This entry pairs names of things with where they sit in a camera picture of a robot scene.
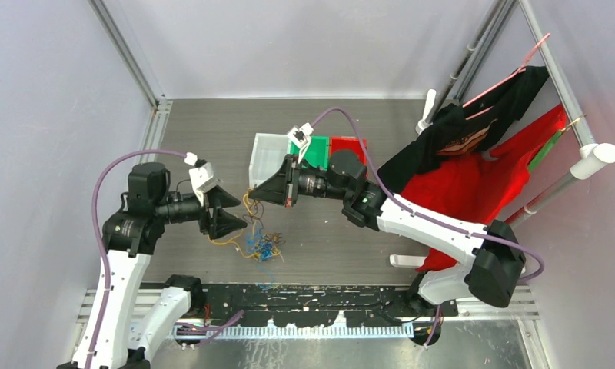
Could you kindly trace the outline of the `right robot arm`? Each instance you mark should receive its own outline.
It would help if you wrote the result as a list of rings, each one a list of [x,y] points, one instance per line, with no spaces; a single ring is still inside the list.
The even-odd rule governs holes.
[[[452,267],[414,280],[408,304],[415,314],[467,297],[495,308],[510,305],[526,264],[510,225],[460,221],[386,193],[368,180],[367,166],[351,150],[333,153],[326,168],[303,166],[297,156],[286,155],[278,171],[249,193],[255,201],[286,208],[301,195],[340,200],[343,215],[358,227],[410,238],[453,259]]]

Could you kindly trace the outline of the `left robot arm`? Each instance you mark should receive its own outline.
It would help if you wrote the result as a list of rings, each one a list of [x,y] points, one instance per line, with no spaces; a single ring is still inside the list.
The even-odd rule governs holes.
[[[228,213],[240,205],[215,184],[210,163],[190,170],[191,193],[171,191],[171,173],[160,162],[135,165],[121,207],[102,226],[98,292],[84,334],[64,368],[150,368],[182,316],[197,317],[206,305],[200,278],[173,274],[145,316],[132,322],[144,273],[165,226],[195,221],[212,241],[246,228]]]

